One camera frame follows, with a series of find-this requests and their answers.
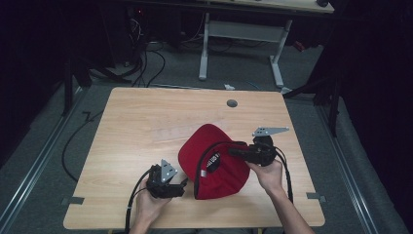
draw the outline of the table top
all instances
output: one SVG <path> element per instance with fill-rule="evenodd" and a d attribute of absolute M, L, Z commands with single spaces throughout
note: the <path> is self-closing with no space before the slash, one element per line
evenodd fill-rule
<path fill-rule="evenodd" d="M 313 13 L 333 13 L 330 3 L 321 7 L 316 0 L 207 0 L 211 3 L 240 4 L 254 7 L 279 8 L 284 10 L 304 11 Z"/>
<path fill-rule="evenodd" d="M 237 107 L 229 107 L 233 99 Z M 178 174 L 177 154 L 201 125 L 210 123 L 231 139 L 252 143 L 258 127 L 289 127 L 273 135 L 275 146 L 287 158 L 294 204 L 311 226 L 324 224 L 319 200 L 294 132 L 283 97 L 276 92 L 115 88 L 100 120 L 94 142 L 70 204 L 64 226 L 68 229 L 122 229 L 126 207 L 138 179 L 166 159 Z M 243 189 L 225 198 L 195 200 L 192 181 L 185 194 L 168 203 L 154 228 L 270 227 L 281 222 L 270 198 L 251 171 Z M 135 214 L 133 204 L 132 217 Z"/>

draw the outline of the white desk frame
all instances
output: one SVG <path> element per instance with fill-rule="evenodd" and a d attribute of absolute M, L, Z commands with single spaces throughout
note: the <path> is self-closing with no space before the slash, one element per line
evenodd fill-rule
<path fill-rule="evenodd" d="M 270 63 L 273 68 L 274 79 L 279 88 L 283 87 L 282 75 L 279 68 L 279 59 L 282 54 L 282 48 L 288 36 L 292 20 L 288 20 L 285 27 L 264 26 L 257 24 L 247 24 L 228 21 L 209 20 L 209 13 L 206 13 L 205 31 L 204 31 L 204 48 L 201 55 L 200 80 L 207 79 L 207 54 L 208 54 L 208 37 L 226 37 L 234 39 L 245 39 L 253 41 L 264 41 L 279 43 L 278 48 L 273 56 L 270 56 Z"/>

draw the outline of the hand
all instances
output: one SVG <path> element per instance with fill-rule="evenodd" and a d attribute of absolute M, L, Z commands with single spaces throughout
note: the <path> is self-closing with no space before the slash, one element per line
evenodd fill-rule
<path fill-rule="evenodd" d="M 139 189 L 146 187 L 146 181 L 144 179 L 140 185 Z M 161 214 L 164 206 L 170 202 L 172 199 L 162 199 L 154 198 L 151 193 L 144 189 L 137 194 L 137 214 L 133 227 L 131 228 L 130 233 L 146 233 L 149 226 L 158 218 Z"/>
<path fill-rule="evenodd" d="M 274 160 L 270 165 L 261 167 L 256 164 L 246 164 L 257 174 L 258 181 L 267 193 L 283 191 L 282 188 L 282 163 Z"/>

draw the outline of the red fabric hat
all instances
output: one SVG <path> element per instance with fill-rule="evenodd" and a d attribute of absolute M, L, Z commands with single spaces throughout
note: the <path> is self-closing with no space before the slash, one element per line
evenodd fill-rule
<path fill-rule="evenodd" d="M 248 150 L 247 144 L 231 140 L 211 124 L 197 129 L 178 153 L 178 161 L 194 181 L 195 199 L 205 200 L 238 193 L 249 177 L 249 166 L 231 156 L 229 148 Z"/>

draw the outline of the person's left hand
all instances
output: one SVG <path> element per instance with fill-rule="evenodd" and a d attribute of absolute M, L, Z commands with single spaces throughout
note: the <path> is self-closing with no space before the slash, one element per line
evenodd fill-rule
<path fill-rule="evenodd" d="M 146 187 L 147 180 L 146 178 L 140 183 L 139 189 Z M 140 191 L 136 198 L 136 219 L 130 233 L 146 233 L 152 222 L 159 217 L 164 206 L 171 200 L 171 198 L 154 198 L 147 189 Z"/>

